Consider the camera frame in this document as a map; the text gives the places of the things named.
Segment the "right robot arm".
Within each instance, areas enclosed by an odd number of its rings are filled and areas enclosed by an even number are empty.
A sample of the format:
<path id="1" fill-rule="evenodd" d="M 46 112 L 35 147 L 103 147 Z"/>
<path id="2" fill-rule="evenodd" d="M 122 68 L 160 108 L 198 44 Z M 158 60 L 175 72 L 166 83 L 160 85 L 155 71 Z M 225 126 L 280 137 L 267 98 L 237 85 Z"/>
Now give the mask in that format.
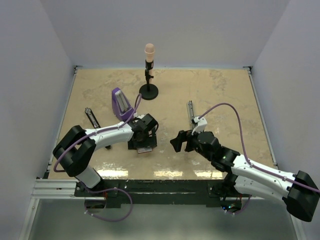
<path id="1" fill-rule="evenodd" d="M 220 172 L 232 177 L 223 183 L 223 192 L 230 197 L 237 193 L 275 200 L 284 203 L 294 217 L 311 222 L 320 200 L 320 190 L 311 176 L 299 170 L 296 173 L 281 171 L 248 159 L 245 155 L 220 144 L 211 131 L 178 132 L 170 140 L 175 152 L 195 151 Z"/>

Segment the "grey black stapler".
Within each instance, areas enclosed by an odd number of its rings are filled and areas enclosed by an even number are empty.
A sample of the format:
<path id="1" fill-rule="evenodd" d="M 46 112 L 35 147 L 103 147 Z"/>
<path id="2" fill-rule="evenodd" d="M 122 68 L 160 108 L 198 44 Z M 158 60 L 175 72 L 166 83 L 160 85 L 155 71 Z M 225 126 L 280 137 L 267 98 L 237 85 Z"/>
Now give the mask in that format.
<path id="1" fill-rule="evenodd" d="M 186 107 L 187 107 L 188 121 L 191 129 L 193 129 L 195 127 L 195 124 L 193 122 L 193 119 L 195 118 L 193 101 L 189 100 L 186 104 Z"/>

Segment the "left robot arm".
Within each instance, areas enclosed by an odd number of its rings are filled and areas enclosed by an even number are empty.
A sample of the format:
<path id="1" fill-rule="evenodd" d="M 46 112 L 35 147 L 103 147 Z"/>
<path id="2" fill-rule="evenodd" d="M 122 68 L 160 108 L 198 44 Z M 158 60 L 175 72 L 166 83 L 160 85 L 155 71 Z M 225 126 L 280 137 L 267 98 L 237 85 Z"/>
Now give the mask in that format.
<path id="1" fill-rule="evenodd" d="M 158 122 L 149 113 L 102 128 L 83 129 L 75 125 L 56 145 L 52 154 L 56 164 L 60 164 L 69 177 L 81 181 L 92 196 L 99 196 L 104 184 L 98 172 L 89 166 L 93 153 L 117 143 L 127 143 L 129 150 L 153 149 L 157 146 L 158 127 Z"/>

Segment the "staple box sleeve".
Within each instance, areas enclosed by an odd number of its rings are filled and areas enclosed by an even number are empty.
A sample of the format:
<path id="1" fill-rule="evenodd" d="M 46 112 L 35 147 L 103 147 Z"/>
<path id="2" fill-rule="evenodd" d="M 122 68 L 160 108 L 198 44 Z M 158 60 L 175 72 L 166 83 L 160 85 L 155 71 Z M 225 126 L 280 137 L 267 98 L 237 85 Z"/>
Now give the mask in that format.
<path id="1" fill-rule="evenodd" d="M 150 153 L 152 151 L 153 151 L 153 149 L 151 147 L 140 147 L 137 149 L 138 154 Z"/>

